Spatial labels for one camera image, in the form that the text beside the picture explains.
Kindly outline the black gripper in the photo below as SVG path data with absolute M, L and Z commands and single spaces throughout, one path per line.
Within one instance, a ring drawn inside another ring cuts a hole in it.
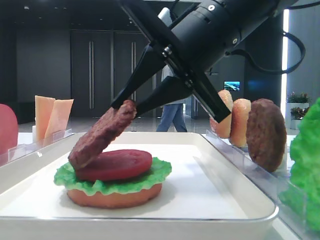
M 192 95 L 217 122 L 224 120 L 230 110 L 205 72 L 224 56 L 232 40 L 237 38 L 225 9 L 215 1 L 205 0 L 166 26 L 143 0 L 121 0 L 119 5 L 149 44 L 111 106 L 119 109 L 149 78 L 169 66 L 173 76 L 167 76 L 137 105 L 136 117 Z

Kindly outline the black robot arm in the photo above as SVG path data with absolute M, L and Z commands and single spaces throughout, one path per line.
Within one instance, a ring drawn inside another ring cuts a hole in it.
M 119 5 L 149 40 L 124 89 L 113 100 L 118 109 L 132 93 L 164 66 L 174 77 L 165 79 L 137 105 L 138 115 L 193 95 L 217 122 L 230 110 L 205 72 L 258 28 L 293 4 L 291 0 L 204 0 L 166 26 L 143 0 Z

